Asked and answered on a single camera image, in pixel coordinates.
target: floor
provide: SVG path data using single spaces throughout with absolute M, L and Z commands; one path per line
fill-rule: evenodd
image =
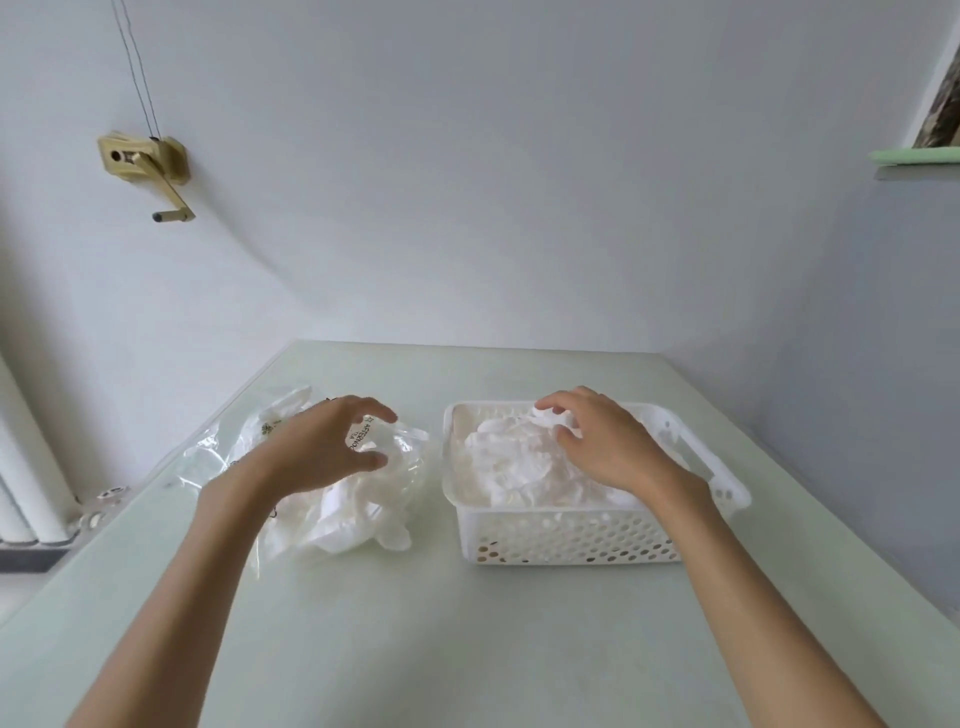
M 46 581 L 46 574 L 0 574 L 0 625 L 4 624 Z

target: plastic basket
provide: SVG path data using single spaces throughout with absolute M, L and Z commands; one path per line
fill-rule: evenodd
M 485 566 L 606 566 L 680 561 L 673 541 L 648 508 L 612 505 L 491 507 L 470 502 L 472 473 L 455 457 L 490 417 L 529 412 L 532 402 L 464 401 L 444 413 L 444 495 L 457 509 L 464 558 Z M 750 505 L 750 493 L 673 412 L 656 404 L 623 404 L 655 437 L 680 453 L 710 486 L 724 519 Z

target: string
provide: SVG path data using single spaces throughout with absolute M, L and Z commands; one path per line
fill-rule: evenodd
M 156 112 L 154 111 L 154 99 L 150 95 L 150 87 L 147 85 L 147 74 L 143 71 L 143 59 L 140 58 L 140 49 L 136 45 L 136 37 L 133 35 L 133 23 L 130 20 L 130 13 L 127 12 L 127 0 L 120 0 L 120 5 L 123 7 L 123 15 L 127 18 L 127 33 L 130 34 L 130 41 L 133 44 L 133 52 L 136 54 L 136 60 L 140 64 L 140 78 L 143 79 L 143 90 L 147 92 L 147 103 L 150 104 L 150 114 L 154 118 L 154 130 L 156 131 L 156 136 L 160 136 L 160 125 L 156 122 Z M 130 50 L 127 51 L 127 58 L 130 57 Z M 143 105 L 143 99 L 140 99 L 140 105 Z
M 130 46 L 127 45 L 127 36 L 124 35 L 123 26 L 120 25 L 120 13 L 117 10 L 116 0 L 110 0 L 113 6 L 113 19 L 117 21 L 117 30 L 120 31 L 120 39 L 123 40 L 124 50 L 127 51 L 127 63 L 130 65 L 130 75 L 133 78 L 133 87 L 136 89 L 136 97 L 140 100 L 140 108 L 143 109 L 143 118 L 147 120 L 147 130 L 150 136 L 154 136 L 154 130 L 150 126 L 150 116 L 147 114 L 147 107 L 143 103 L 143 96 L 140 94 L 140 85 L 136 82 L 136 71 L 133 70 L 133 58 L 130 55 Z

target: left hand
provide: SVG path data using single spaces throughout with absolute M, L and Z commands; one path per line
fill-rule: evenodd
M 257 494 L 273 507 L 293 493 L 325 488 L 354 473 L 379 470 L 387 464 L 386 455 L 356 452 L 347 446 L 350 426 L 365 415 L 396 422 L 396 412 L 372 397 L 348 395 L 325 400 L 280 425 L 225 474 L 254 483 Z

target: tabletop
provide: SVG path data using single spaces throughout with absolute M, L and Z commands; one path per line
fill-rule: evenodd
M 227 405 L 309 382 L 438 439 L 459 400 L 587 384 L 674 412 L 750 489 L 733 529 L 891 726 L 960 715 L 960 634 L 660 356 L 298 341 Z M 0 725 L 61 725 L 177 548 L 195 495 L 161 464 L 0 629 Z M 245 574 L 202 725 L 746 726 L 683 564 L 468 564 L 439 468 L 413 547 Z

